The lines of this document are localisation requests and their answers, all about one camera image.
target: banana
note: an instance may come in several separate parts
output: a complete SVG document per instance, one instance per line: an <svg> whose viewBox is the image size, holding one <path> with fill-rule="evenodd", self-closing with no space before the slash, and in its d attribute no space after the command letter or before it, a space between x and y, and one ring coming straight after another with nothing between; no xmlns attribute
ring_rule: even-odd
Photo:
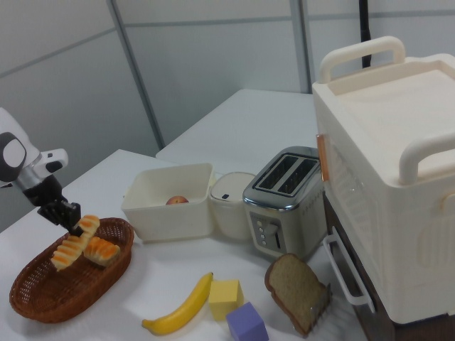
<svg viewBox="0 0 455 341"><path fill-rule="evenodd" d="M172 313L156 320L142 320L142 327L156 335L165 335L182 328L203 307L210 293L213 273L202 276L185 302Z"/></svg>

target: white table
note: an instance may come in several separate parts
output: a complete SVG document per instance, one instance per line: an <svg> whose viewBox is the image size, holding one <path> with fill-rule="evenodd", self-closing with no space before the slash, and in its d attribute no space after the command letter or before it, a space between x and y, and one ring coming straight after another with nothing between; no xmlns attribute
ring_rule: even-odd
<svg viewBox="0 0 455 341"><path fill-rule="evenodd" d="M125 219L120 206L135 175L146 169L172 165L117 151L69 184L63 194L80 203L83 214ZM217 232L203 239L155 244L142 244L136 238L132 262L123 277L85 312L54 325L22 318L9 305L11 285L20 270L64 232L34 210L0 234L0 339L228 341L232 338L227 323L215 322L207 304L174 334L156 337L141 327L143 318L157 318L174 310L196 281L212 271L218 280L240 280L245 299L264 319L270 340L301 340L264 286L269 260L250 243L233 244ZM332 283L334 296L328 313L307 340L365 340L322 248L309 265L320 281Z"/></svg>
<svg viewBox="0 0 455 341"><path fill-rule="evenodd" d="M258 174L281 150L316 148L311 94L240 90L159 151L179 164L213 164L216 172Z"/></svg>

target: yellow cube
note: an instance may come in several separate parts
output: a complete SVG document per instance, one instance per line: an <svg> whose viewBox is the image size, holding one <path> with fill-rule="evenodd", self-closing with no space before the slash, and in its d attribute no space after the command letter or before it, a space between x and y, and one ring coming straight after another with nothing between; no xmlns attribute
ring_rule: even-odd
<svg viewBox="0 0 455 341"><path fill-rule="evenodd" d="M238 279L212 282L208 305L215 320L225 320L228 313L243 305L243 300L243 292Z"/></svg>

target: brown woven basket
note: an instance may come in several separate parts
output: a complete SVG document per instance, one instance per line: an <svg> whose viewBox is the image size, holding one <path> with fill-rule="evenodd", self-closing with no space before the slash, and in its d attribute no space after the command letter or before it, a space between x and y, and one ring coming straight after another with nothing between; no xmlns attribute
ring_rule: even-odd
<svg viewBox="0 0 455 341"><path fill-rule="evenodd" d="M9 302L25 318L59 323L80 314L100 298L127 270L131 261L133 227L119 218L100 219L95 236L120 247L120 255L108 267L81 255L71 266L57 272L50 258L68 234L32 260L13 283Z"/></svg>

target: toy block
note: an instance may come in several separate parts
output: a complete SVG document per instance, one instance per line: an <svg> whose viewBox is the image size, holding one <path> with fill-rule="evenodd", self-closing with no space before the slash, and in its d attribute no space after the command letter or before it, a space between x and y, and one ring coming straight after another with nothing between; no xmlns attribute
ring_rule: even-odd
<svg viewBox="0 0 455 341"><path fill-rule="evenodd" d="M226 319L226 315L243 305L243 292L238 279L213 281L208 296L208 305L213 318Z"/></svg>
<svg viewBox="0 0 455 341"><path fill-rule="evenodd" d="M263 319L250 302L226 315L229 330L235 341L268 341Z"/></svg>

